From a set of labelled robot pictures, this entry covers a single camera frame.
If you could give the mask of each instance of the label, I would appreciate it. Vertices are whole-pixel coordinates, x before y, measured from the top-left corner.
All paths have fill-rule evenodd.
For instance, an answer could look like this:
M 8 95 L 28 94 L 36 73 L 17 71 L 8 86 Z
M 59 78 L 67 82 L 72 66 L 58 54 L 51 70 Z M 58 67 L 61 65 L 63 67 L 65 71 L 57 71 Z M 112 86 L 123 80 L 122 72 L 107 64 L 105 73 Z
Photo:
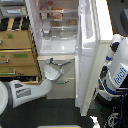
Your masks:
M 9 70 L 12 70 L 13 68 L 9 68 Z
M 5 58 L 6 56 L 5 55 L 1 55 L 1 58 Z
M 26 12 L 26 8 L 25 7 L 21 8 L 21 13 L 20 14 L 21 15 L 27 15 L 27 12 Z
M 7 10 L 9 14 L 20 14 L 20 9 Z
M 13 35 L 12 34 L 7 34 L 9 39 L 13 39 Z
M 118 69 L 116 70 L 116 73 L 114 74 L 112 80 L 114 81 L 115 85 L 117 85 L 117 87 L 120 87 L 121 84 L 123 83 L 125 77 L 128 74 L 128 67 L 126 67 L 123 64 L 120 64 L 118 66 Z
M 27 54 L 13 54 L 14 58 L 28 58 Z

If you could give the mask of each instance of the white refrigerator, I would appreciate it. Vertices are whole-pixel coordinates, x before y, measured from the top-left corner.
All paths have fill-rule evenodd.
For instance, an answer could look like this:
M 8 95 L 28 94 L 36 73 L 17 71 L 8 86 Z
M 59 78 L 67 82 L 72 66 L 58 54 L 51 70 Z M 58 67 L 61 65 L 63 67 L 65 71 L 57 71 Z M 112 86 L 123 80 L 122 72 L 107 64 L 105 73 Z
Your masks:
M 26 6 L 42 78 L 48 59 L 70 61 L 59 78 L 66 82 L 53 81 L 47 98 L 75 98 L 81 115 L 87 115 L 113 38 L 106 0 L 26 0 Z

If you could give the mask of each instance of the open refrigerator door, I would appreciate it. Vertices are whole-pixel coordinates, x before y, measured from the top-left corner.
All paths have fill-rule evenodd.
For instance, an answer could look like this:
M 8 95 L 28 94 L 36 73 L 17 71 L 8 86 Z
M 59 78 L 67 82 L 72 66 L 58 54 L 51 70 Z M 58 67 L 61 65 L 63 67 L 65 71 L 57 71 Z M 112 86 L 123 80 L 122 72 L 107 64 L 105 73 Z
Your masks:
M 87 115 L 98 77 L 113 38 L 106 0 L 80 0 L 75 52 L 76 107 Z

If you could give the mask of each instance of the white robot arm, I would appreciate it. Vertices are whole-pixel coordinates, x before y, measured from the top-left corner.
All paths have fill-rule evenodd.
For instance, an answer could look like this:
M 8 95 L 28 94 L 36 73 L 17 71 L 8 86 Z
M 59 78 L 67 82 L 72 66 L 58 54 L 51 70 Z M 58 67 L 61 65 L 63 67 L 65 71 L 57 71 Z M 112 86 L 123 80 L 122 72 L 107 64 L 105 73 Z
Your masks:
M 44 96 L 52 89 L 50 80 L 45 79 L 39 83 L 39 86 L 25 85 L 18 80 L 10 83 L 0 82 L 0 115 L 8 107 L 17 107 L 28 101 Z

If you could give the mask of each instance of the dark floor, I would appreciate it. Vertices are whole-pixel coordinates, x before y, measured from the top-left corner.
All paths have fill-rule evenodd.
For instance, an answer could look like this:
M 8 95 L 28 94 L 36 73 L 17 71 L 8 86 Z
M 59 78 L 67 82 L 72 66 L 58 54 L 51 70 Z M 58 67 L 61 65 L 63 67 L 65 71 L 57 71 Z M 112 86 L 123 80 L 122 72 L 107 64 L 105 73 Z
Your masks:
M 112 21 L 113 33 L 127 36 L 120 22 L 120 12 L 128 8 L 128 0 L 107 0 Z M 110 111 L 104 109 L 106 116 Z M 75 100 L 38 100 L 26 103 L 7 111 L 2 119 L 3 128 L 36 128 L 45 125 L 79 125 L 83 128 L 93 128 L 90 115 L 98 117 L 103 128 L 106 119 L 100 110 L 90 109 L 86 117 L 81 117 L 79 108 L 75 107 Z
M 120 13 L 123 9 L 128 8 L 128 0 L 107 0 L 108 7 L 110 11 L 110 17 L 112 22 L 113 34 L 121 34 L 122 36 L 127 36 L 120 21 Z

